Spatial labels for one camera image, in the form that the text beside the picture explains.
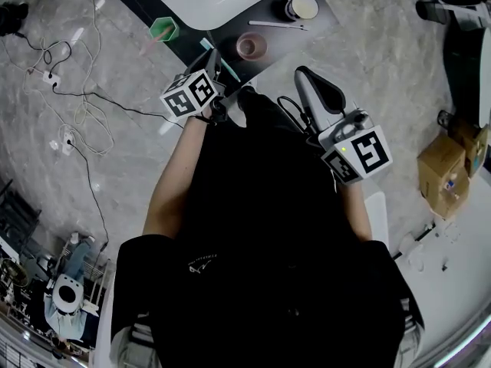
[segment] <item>black table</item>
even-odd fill
[[[309,31],[251,26],[248,24],[250,20],[292,23],[284,12],[287,0],[262,0],[223,26],[214,30],[200,31],[182,22],[161,0],[121,1],[149,27],[156,18],[172,16],[180,27],[180,36],[167,42],[167,45],[186,65],[190,65],[204,52],[204,48],[199,42],[203,38],[207,38],[220,51],[223,59],[237,73],[242,83],[251,80],[288,52],[301,48],[316,35],[338,23],[326,1],[317,0],[319,4],[318,16],[309,21],[295,22],[296,25],[305,25],[310,29]],[[268,42],[268,52],[260,61],[245,61],[237,55],[237,38],[247,31],[258,32]],[[227,95],[241,86],[225,69],[222,69],[219,81],[227,85]]]

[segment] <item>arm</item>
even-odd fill
[[[206,126],[206,123],[198,119],[187,120],[176,149],[153,191],[143,227],[144,235],[165,235],[170,238],[177,236]]]
[[[337,187],[343,202],[344,213],[353,232],[360,241],[370,241],[371,227],[363,199],[363,192],[361,191],[361,182],[356,182],[350,186],[337,184]]]

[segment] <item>cable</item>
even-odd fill
[[[48,51],[48,50],[45,50],[45,49],[42,49],[42,48],[35,48],[31,45],[31,42],[29,41],[29,38],[27,38],[24,34],[16,31],[15,33],[13,33],[14,35],[16,35],[17,37],[19,38],[24,38],[27,42],[28,42],[28,45],[29,47],[34,50],[34,51],[43,51],[43,60],[44,62],[49,65],[51,64],[51,62],[53,61],[53,56],[51,55],[51,52]],[[49,56],[49,63],[47,62],[47,59],[46,59],[46,55],[48,54]]]
[[[302,119],[302,121],[304,122],[304,124],[306,125],[306,127],[304,128],[298,121],[297,119],[295,119],[293,117],[293,115],[283,106],[282,104],[282,100],[287,100],[290,104],[292,104],[297,110],[298,112],[300,113],[300,118]],[[293,122],[295,123],[295,125],[300,129],[300,131],[302,131],[303,133],[307,133],[307,129],[311,126],[311,121],[310,119],[308,118],[308,116],[305,114],[305,112],[303,111],[302,108],[300,108],[300,106],[294,102],[294,100],[292,98],[289,98],[289,97],[286,97],[284,95],[278,97],[276,99],[276,102],[278,103],[279,107],[281,107],[283,109],[283,111],[288,115],[288,117],[290,117],[290,119],[293,120]]]
[[[94,27],[97,31],[97,33],[99,34],[99,38],[100,38],[100,33],[97,29],[97,26],[95,25],[95,17],[94,17]],[[109,136],[109,139],[110,139],[110,145],[109,147],[107,147],[106,149],[103,149],[103,150],[98,150],[98,149],[95,149],[94,147],[90,146],[89,144],[87,144],[87,142],[85,142],[85,139],[84,137],[81,135],[81,133],[76,130],[75,128],[72,127],[72,125],[70,124],[67,124],[65,123],[65,121],[61,118],[60,114],[46,101],[46,98],[44,97],[44,94],[39,90],[39,89],[28,89],[26,88],[25,86],[25,82],[26,82],[26,79],[27,79],[27,73],[31,74],[33,71],[34,72],[37,72],[38,74],[43,74],[43,72],[41,72],[39,69],[36,68],[36,66],[39,64],[39,62],[41,61],[41,59],[45,56],[45,52],[46,51],[49,51],[51,48],[55,47],[56,45],[60,44],[60,43],[65,43],[68,48],[69,48],[69,55],[68,57],[66,57],[65,59],[59,61],[58,63],[56,63],[49,71],[49,74],[51,75],[51,72],[53,71],[53,69],[58,65],[60,64],[61,62],[63,61],[66,61],[70,56],[71,56],[71,46],[70,46],[70,43],[74,43],[74,42],[80,42],[82,43],[82,45],[84,46],[85,50],[87,51],[88,55],[90,56],[91,58],[91,65],[87,71],[87,76],[85,77],[84,79],[84,82],[82,84],[82,92],[84,91],[84,86],[85,84],[87,83],[87,80],[91,74],[91,70],[92,70],[92,67],[94,65],[94,62],[95,62],[95,58],[98,56],[99,54],[99,51],[101,49],[101,45],[100,45],[100,39],[99,39],[99,48],[98,48],[98,51],[97,51],[97,54],[95,57],[92,56],[92,53],[89,51],[87,45],[80,39],[78,40],[72,40],[72,41],[56,41],[54,42],[53,44],[51,44],[49,47],[46,48],[46,40],[45,38],[41,38],[41,41],[40,41],[40,46],[41,48],[35,48],[32,46],[31,42],[27,39],[27,37],[25,37],[25,35],[23,35],[22,33],[18,33],[16,34],[16,36],[20,37],[20,38],[25,38],[26,41],[28,42],[29,46],[31,48],[33,48],[34,50],[39,50],[39,51],[42,51],[41,55],[39,56],[39,59],[37,59],[37,61],[30,67],[27,67],[27,68],[23,68],[23,67],[19,67],[13,60],[12,60],[12,57],[10,56],[10,54],[8,53],[8,50],[5,46],[5,43],[3,42],[2,39],[0,39],[0,41],[2,42],[2,45],[5,49],[5,53],[7,54],[8,56],[8,59],[10,60],[11,64],[13,64],[17,69],[21,70],[22,72],[24,72],[24,80],[22,82],[22,90],[24,91],[25,94],[30,94],[32,91],[36,91],[38,92],[40,95],[41,95],[41,98],[42,100],[44,101],[44,104],[49,108],[51,109],[57,116],[57,118],[61,121],[61,124],[62,126],[60,126],[60,130],[58,131],[58,138],[61,140],[61,142],[63,142],[63,139],[61,138],[61,128],[63,127],[67,127],[67,129],[69,130],[70,133],[72,133],[75,137],[78,136],[79,140],[82,142],[82,144],[84,146],[86,146],[86,148],[93,154],[97,154],[99,156],[104,156],[106,154],[108,154],[112,148],[114,147],[114,138],[110,132],[110,128],[109,128],[109,123],[107,122],[107,117],[106,117],[106,114],[104,113],[104,111],[102,111],[100,108],[96,107],[95,105],[93,105],[92,103],[88,102],[87,98],[85,96],[83,96],[82,98],[82,101],[81,103],[78,105],[77,109],[74,111],[74,124],[75,125],[78,125],[78,126],[81,126],[82,124],[84,124],[86,118],[87,118],[87,115],[92,117],[99,125],[101,125],[103,127],[103,129],[106,131],[106,134]],[[102,115],[102,119],[100,120],[99,118],[95,117],[95,115],[90,111],[90,108],[93,108],[95,110],[97,110],[101,115]],[[80,121],[77,121],[77,117],[78,116],[82,116],[81,120]]]
[[[134,113],[138,113],[138,114],[141,114],[143,116],[154,116],[154,117],[162,117],[165,121],[168,121],[169,123],[172,123],[172,124],[175,124],[177,125],[178,127],[180,127],[182,130],[184,129],[184,127],[182,125],[180,125],[179,123],[176,123],[175,121],[171,121],[169,119],[167,119],[164,115],[162,114],[157,114],[157,113],[145,113],[145,112],[140,112],[139,110],[136,110],[136,109],[130,109],[130,108],[127,108],[127,107],[124,107],[122,106],[121,104],[119,104],[118,102],[116,101],[112,101],[106,97],[103,97],[97,93],[94,93],[94,92],[89,92],[89,93],[82,93],[82,94],[74,94],[74,93],[58,93],[57,91],[54,90],[54,88],[56,87],[56,84],[53,84],[53,87],[51,88],[53,90],[53,93],[55,94],[58,94],[58,95],[71,95],[73,97],[79,97],[79,96],[87,96],[87,95],[94,95],[96,97],[99,97],[100,99],[102,100],[105,100],[107,102],[111,102],[113,103],[114,105],[116,105],[117,107],[120,107],[122,110],[125,110],[127,112],[134,112]]]
[[[92,266],[91,276],[89,277],[89,279],[92,281],[92,275],[94,274],[94,269],[97,266],[97,262],[99,261],[99,256],[101,256],[101,253],[104,251],[104,249],[106,249],[107,245],[109,244],[109,233],[107,232],[106,221],[104,220],[104,217],[102,216],[101,207],[99,206],[99,202],[97,201],[95,194],[94,194],[94,190],[92,189],[91,171],[89,170],[89,162],[88,162],[86,156],[84,154],[82,154],[82,152],[76,146],[74,146],[70,140],[67,141],[67,144],[72,146],[74,149],[76,149],[78,151],[78,153],[82,156],[82,158],[85,160],[85,166],[87,167],[87,179],[89,182],[89,188],[91,189],[92,197],[94,198],[95,204],[97,205],[97,209],[99,210],[99,214],[101,215],[102,226],[104,227],[104,231],[106,232],[106,242],[102,245],[101,249],[99,250],[99,253],[97,254],[97,257],[95,259],[94,266]]]
[[[64,43],[68,46],[68,56],[65,57],[63,60],[60,60],[58,61],[57,63],[54,64],[53,67],[51,67],[51,69],[49,70],[49,77],[51,79],[51,74],[53,73],[53,70],[56,68],[57,65],[59,65],[60,63],[63,63],[64,61],[68,60],[71,56],[71,46],[70,46],[70,43],[68,41],[56,41],[56,42],[53,42],[50,46],[48,46],[47,49],[43,49],[43,48],[35,48],[31,45],[31,42],[29,42],[29,38],[27,38],[24,34],[22,33],[19,33],[19,32],[16,32],[14,33],[14,35],[16,35],[17,37],[19,38],[24,38],[27,42],[28,42],[28,45],[31,49],[33,49],[34,51],[43,51],[43,60],[44,60],[44,63],[46,65],[49,65],[53,62],[53,55],[51,54],[51,52],[49,51],[52,47],[60,44],[60,43]]]

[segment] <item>marble floor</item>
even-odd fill
[[[39,45],[41,37],[47,44],[70,40],[82,28],[81,40],[91,53],[97,51],[91,0],[12,1],[30,4],[22,31],[31,43]],[[95,0],[101,52],[85,90],[95,90],[126,107],[161,111],[161,91],[185,67],[164,44],[139,56],[149,39],[147,27],[119,0],[104,0],[101,5],[102,1]],[[358,104],[382,125],[394,157],[392,167],[375,180],[387,197],[390,250],[396,251],[404,235],[418,234],[432,219],[417,188],[416,157],[439,131],[438,111],[451,105],[442,62],[445,27],[420,20],[414,10],[416,0],[326,1],[339,25],[262,72],[258,91],[298,100],[293,73],[299,65],[319,74],[334,74],[351,89]],[[20,38],[7,36],[3,41],[12,61],[22,69],[0,50],[0,179],[14,179],[25,199],[42,209],[35,234],[40,244],[54,249],[59,239],[75,230],[93,235],[102,245],[105,234],[84,160],[75,152],[62,154],[61,121],[38,91],[28,89],[39,89],[60,118],[72,125],[81,99],[53,94],[36,73],[26,75],[23,89],[23,69],[35,63],[38,52]],[[90,67],[83,45],[76,43],[72,48],[71,58],[58,66],[59,91],[80,91]],[[55,61],[66,53],[63,49],[53,50]],[[42,60],[38,68],[44,70]],[[89,97],[89,101],[105,112],[115,143],[106,156],[84,151],[109,231],[105,254],[115,259],[119,246],[141,233],[150,194],[180,129],[173,127],[161,136],[161,119],[126,113],[97,98]],[[96,110],[93,113],[101,116]],[[76,117],[80,123],[84,116],[78,110]],[[111,145],[104,128],[90,116],[77,128],[96,151]]]

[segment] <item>black cable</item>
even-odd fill
[[[104,227],[104,231],[106,232],[106,242],[102,245],[101,249],[99,250],[99,253],[97,254],[97,257],[95,259],[94,266],[92,266],[92,271],[91,271],[91,276],[89,279],[92,281],[92,275],[94,274],[94,269],[97,266],[97,262],[99,261],[99,256],[101,256],[101,253],[103,252],[104,249],[106,249],[107,245],[109,244],[109,233],[107,233],[107,228],[106,228],[106,221],[104,220],[104,217],[102,216],[102,211],[101,207],[99,206],[99,202],[95,198],[94,190],[92,189],[92,181],[91,181],[91,171],[89,170],[89,162],[87,158],[85,157],[84,154],[74,145],[70,140],[67,141],[67,144],[72,146],[74,149],[78,151],[78,153],[82,156],[82,158],[85,160],[85,165],[87,167],[87,179],[89,181],[89,188],[91,189],[92,192],[92,197],[94,198],[95,204],[97,205],[97,208],[99,209],[99,214],[101,214],[101,219],[102,219],[102,226]]]
[[[302,119],[302,121],[305,123],[306,125],[306,128],[304,128],[298,121],[297,119],[295,119],[293,117],[293,115],[283,106],[282,104],[282,100],[287,100],[290,104],[292,104],[295,108],[297,108],[298,112],[300,113],[300,118]],[[276,102],[278,103],[279,107],[281,107],[283,109],[283,111],[288,115],[288,117],[290,117],[290,119],[293,120],[293,122],[295,123],[295,125],[300,129],[300,131],[302,131],[303,133],[307,133],[307,128],[310,127],[311,125],[311,121],[310,119],[308,118],[308,116],[305,114],[305,112],[303,111],[302,108],[300,108],[300,106],[294,102],[294,100],[292,98],[289,98],[289,97],[286,97],[284,95],[278,97],[276,99]]]
[[[184,127],[182,125],[180,125],[179,123],[176,123],[174,121],[170,121],[169,119],[167,119],[165,116],[161,115],[161,114],[157,114],[157,113],[144,113],[144,112],[140,112],[139,110],[136,110],[136,109],[130,109],[130,108],[127,108],[127,107],[124,107],[122,105],[120,105],[118,102],[116,101],[112,101],[106,97],[103,97],[97,93],[94,93],[94,92],[89,92],[89,93],[81,93],[81,94],[74,94],[74,93],[58,93],[57,91],[54,91],[54,88],[56,87],[57,84],[53,84],[53,87],[51,88],[53,90],[53,93],[55,94],[58,94],[58,95],[71,95],[71,96],[74,96],[74,97],[81,97],[83,95],[87,96],[87,95],[91,95],[93,94],[94,96],[96,97],[99,97],[100,99],[102,100],[105,100],[107,102],[111,102],[113,103],[114,105],[116,105],[117,107],[120,107],[122,110],[125,110],[127,112],[134,112],[134,113],[138,113],[138,114],[141,114],[143,116],[154,116],[154,117],[162,117],[165,121],[168,121],[169,123],[172,123],[172,124],[175,124],[177,125],[178,127],[180,127],[182,130],[184,129]]]
[[[34,46],[31,45],[31,42],[29,41],[29,38],[27,38],[25,35],[23,35],[22,33],[19,33],[19,32],[16,32],[14,33],[14,35],[16,35],[17,37],[19,38],[24,38],[27,42],[28,42],[28,45],[29,47],[34,50],[34,51],[42,51],[41,48],[35,48]],[[46,55],[49,56],[49,62],[46,60]],[[50,51],[44,51],[43,53],[43,60],[46,64],[51,64],[51,62],[53,61],[53,56],[51,55],[51,52]]]
[[[70,53],[68,54],[68,56],[66,58],[64,58],[63,60],[58,61],[57,63],[54,64],[53,67],[51,67],[51,69],[49,70],[49,77],[50,77],[50,79],[51,79],[51,73],[56,68],[56,66],[59,65],[60,63],[63,63],[64,61],[68,60],[70,58],[70,56],[71,56],[71,46],[70,46],[70,43],[69,42],[66,42],[66,41],[62,41],[62,42],[64,42],[68,46],[68,50],[70,51]]]
[[[24,38],[27,41],[29,47],[31,49],[33,49],[34,51],[42,51],[41,48],[35,48],[34,46],[32,46],[31,45],[31,42],[29,41],[29,38],[27,38],[24,34],[19,33],[19,32],[14,33],[14,34],[17,35],[19,38]],[[63,60],[58,61],[53,67],[51,67],[51,69],[49,70],[50,78],[51,78],[51,74],[53,73],[53,70],[56,68],[56,66],[59,65],[60,63],[63,63],[64,61],[68,60],[70,58],[70,56],[71,56],[71,46],[70,46],[70,43],[69,42],[66,42],[66,41],[55,41],[50,46],[48,46],[48,48],[46,50],[44,50],[43,60],[46,63],[46,65],[49,65],[49,64],[51,64],[53,62],[53,55],[49,51],[49,48],[51,48],[53,45],[55,45],[57,43],[59,43],[59,44],[61,44],[61,43],[66,44],[68,46],[68,50],[70,51],[70,53],[68,53],[68,56],[66,58],[64,58]]]

